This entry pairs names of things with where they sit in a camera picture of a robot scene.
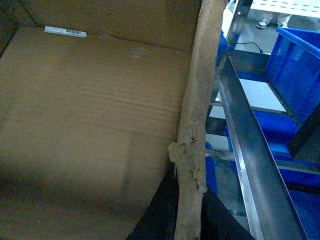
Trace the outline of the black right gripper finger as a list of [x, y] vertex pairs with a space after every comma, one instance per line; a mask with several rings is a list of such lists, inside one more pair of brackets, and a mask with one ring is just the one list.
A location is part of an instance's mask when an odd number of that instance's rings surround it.
[[287, 148], [293, 159], [320, 162], [320, 104], [299, 128]]

